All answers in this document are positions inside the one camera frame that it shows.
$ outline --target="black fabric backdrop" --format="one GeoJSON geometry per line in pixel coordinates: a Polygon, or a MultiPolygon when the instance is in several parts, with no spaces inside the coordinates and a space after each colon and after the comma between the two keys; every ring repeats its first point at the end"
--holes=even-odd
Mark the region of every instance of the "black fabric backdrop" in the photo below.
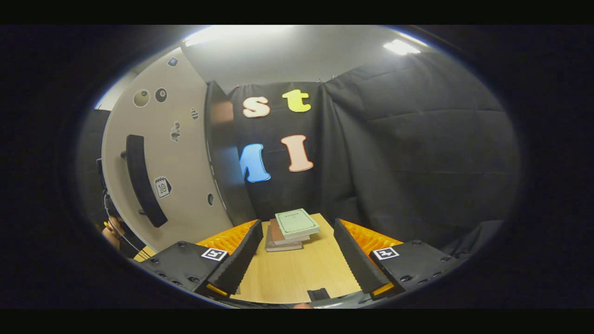
{"type": "Polygon", "coordinates": [[[519,148],[497,99],[439,53],[389,55],[320,83],[237,87],[230,93],[239,154],[261,143],[271,179],[246,182],[258,217],[303,207],[401,241],[444,247],[481,222],[504,219],[518,185],[519,148]],[[282,94],[309,93],[307,112],[282,94]],[[248,97],[270,114],[243,116],[248,97]],[[307,136],[314,167],[290,172],[280,139],[307,136]]]}

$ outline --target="green book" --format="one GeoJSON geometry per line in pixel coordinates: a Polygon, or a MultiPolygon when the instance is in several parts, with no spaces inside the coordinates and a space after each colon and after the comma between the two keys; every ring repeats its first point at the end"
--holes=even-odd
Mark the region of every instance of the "green book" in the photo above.
{"type": "Polygon", "coordinates": [[[299,238],[320,231],[318,223],[304,209],[276,213],[274,216],[285,239],[299,238]]]}

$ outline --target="book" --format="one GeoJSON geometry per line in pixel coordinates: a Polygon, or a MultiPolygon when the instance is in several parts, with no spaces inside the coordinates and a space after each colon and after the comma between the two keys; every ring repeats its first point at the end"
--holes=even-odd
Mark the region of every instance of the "book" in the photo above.
{"type": "Polygon", "coordinates": [[[320,231],[318,223],[304,209],[276,213],[274,216],[285,239],[299,238],[320,231]]]}
{"type": "Polygon", "coordinates": [[[300,250],[303,249],[303,244],[300,241],[292,242],[290,244],[284,245],[275,245],[274,241],[272,240],[272,229],[268,227],[268,232],[266,233],[266,246],[264,249],[268,252],[273,251],[287,251],[287,250],[300,250]]]}
{"type": "Polygon", "coordinates": [[[303,237],[299,238],[285,239],[283,232],[280,231],[279,223],[276,221],[276,218],[270,219],[270,226],[268,229],[272,231],[272,241],[275,245],[286,245],[296,241],[309,240],[309,235],[304,235],[303,237]]]}

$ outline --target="letter cutout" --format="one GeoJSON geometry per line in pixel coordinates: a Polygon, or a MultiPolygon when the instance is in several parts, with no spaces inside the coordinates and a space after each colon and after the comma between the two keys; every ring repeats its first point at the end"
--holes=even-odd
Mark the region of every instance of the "letter cutout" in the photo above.
{"type": "Polygon", "coordinates": [[[270,180],[270,174],[264,169],[264,162],[262,161],[262,144],[250,144],[244,147],[239,158],[239,165],[243,177],[245,173],[249,172],[248,182],[255,183],[270,180]]]}
{"type": "Polygon", "coordinates": [[[302,99],[309,97],[308,93],[301,93],[300,90],[295,89],[283,94],[283,98],[287,99],[289,109],[294,112],[306,112],[311,109],[311,105],[304,105],[302,99]]]}
{"type": "Polygon", "coordinates": [[[270,114],[270,107],[263,104],[268,103],[268,99],[264,96],[248,97],[244,101],[244,116],[245,117],[263,117],[270,114]]]}
{"type": "Polygon", "coordinates": [[[291,172],[306,171],[314,166],[314,163],[307,159],[307,154],[305,153],[303,142],[306,139],[304,135],[296,134],[280,140],[281,143],[287,146],[287,150],[289,151],[289,158],[291,159],[289,170],[291,172]]]}

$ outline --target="ceiling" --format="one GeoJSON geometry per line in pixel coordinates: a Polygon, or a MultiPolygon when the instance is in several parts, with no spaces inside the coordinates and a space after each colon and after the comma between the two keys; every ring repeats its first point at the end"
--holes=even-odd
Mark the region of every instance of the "ceiling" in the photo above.
{"type": "MultiPolygon", "coordinates": [[[[275,33],[226,37],[188,48],[180,42],[133,71],[140,73],[181,46],[200,76],[205,81],[216,80],[227,93],[238,84],[327,81],[332,75],[338,76],[387,54],[397,56],[383,46],[398,37],[396,31],[381,26],[293,26],[275,33]]],[[[425,51],[419,45],[414,47],[425,51]]]]}

